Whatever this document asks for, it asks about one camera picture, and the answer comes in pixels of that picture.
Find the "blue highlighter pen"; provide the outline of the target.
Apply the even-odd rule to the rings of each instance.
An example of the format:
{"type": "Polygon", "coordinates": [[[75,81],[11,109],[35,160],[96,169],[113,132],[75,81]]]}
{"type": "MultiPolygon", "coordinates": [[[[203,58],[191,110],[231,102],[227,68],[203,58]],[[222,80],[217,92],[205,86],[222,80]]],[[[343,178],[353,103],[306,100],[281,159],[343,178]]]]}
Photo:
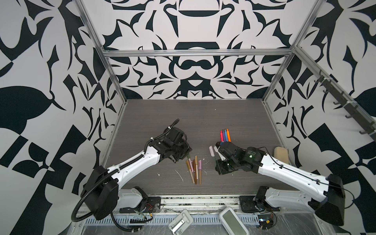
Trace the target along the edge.
{"type": "Polygon", "coordinates": [[[224,129],[224,138],[225,138],[225,141],[228,142],[229,139],[228,139],[228,133],[227,133],[227,129],[224,129]]]}

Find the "orange highlighter pen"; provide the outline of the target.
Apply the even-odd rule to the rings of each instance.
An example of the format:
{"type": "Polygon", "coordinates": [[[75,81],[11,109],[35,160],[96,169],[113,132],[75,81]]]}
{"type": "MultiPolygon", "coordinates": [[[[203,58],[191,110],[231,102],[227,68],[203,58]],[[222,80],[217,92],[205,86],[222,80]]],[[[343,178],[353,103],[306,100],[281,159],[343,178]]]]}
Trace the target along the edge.
{"type": "Polygon", "coordinates": [[[227,133],[228,133],[228,139],[229,139],[229,142],[231,142],[231,137],[230,137],[229,129],[227,129],[227,133]]]}

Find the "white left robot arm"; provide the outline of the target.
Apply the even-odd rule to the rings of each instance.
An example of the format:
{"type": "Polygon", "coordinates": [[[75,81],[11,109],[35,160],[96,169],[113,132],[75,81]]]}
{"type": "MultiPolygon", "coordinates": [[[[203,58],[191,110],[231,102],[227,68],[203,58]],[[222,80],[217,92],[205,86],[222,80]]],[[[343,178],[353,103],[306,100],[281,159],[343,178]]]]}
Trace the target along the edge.
{"type": "Polygon", "coordinates": [[[174,163],[183,159],[192,148],[181,129],[169,126],[164,133],[147,141],[144,149],[130,159],[108,168],[98,166],[90,175],[75,206],[71,220],[78,222],[90,216],[102,220],[117,209],[145,210],[148,195],[139,187],[119,190],[135,176],[164,159],[174,163]]]}

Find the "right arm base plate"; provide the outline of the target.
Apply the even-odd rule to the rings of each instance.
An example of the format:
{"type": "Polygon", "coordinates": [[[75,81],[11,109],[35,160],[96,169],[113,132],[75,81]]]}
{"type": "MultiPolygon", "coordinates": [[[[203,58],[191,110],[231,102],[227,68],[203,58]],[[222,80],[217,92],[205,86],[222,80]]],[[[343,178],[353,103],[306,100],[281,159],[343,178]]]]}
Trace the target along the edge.
{"type": "Polygon", "coordinates": [[[262,212],[279,212],[280,208],[273,208],[266,202],[263,202],[256,198],[256,196],[240,196],[240,209],[244,213],[262,213],[262,212]]]}

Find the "pink cap brown marker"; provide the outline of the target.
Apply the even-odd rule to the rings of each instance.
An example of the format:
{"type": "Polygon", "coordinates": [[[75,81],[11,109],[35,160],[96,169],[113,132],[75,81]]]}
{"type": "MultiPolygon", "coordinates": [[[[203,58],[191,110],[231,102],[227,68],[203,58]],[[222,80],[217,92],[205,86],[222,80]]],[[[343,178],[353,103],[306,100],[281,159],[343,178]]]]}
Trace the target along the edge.
{"type": "Polygon", "coordinates": [[[198,182],[202,184],[202,160],[198,161],[198,182]]]}

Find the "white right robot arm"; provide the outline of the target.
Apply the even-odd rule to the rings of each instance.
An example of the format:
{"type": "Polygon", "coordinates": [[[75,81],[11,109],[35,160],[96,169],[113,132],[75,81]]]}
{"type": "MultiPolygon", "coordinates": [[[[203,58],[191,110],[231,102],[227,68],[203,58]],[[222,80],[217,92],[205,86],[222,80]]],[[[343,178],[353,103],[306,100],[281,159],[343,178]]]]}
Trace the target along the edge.
{"type": "Polygon", "coordinates": [[[323,221],[343,226],[345,222],[345,189],[342,179],[330,174],[321,176],[286,164],[255,147],[242,149],[231,142],[217,142],[212,152],[219,155],[215,170],[219,175],[238,170],[253,172],[279,180],[292,191],[261,186],[253,203],[244,212],[291,208],[313,212],[323,221]]]}

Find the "pink highlighter pen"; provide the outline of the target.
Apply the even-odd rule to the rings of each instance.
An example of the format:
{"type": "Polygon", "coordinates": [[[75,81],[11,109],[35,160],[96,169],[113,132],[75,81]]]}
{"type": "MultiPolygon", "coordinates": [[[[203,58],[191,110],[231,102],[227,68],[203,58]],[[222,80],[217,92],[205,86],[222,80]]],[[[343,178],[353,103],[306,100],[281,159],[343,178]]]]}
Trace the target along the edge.
{"type": "Polygon", "coordinates": [[[223,130],[220,130],[220,139],[221,142],[224,142],[223,130]]]}

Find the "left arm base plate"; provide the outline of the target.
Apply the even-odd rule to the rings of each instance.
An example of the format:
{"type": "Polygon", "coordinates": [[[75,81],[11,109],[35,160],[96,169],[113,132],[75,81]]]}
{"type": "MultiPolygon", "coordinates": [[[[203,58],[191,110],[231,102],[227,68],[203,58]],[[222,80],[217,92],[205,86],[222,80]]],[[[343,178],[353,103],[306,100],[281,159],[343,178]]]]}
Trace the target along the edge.
{"type": "Polygon", "coordinates": [[[152,213],[155,209],[159,209],[161,203],[161,197],[149,197],[148,199],[143,199],[140,204],[135,208],[121,208],[120,213],[137,213],[145,212],[152,213]]]}

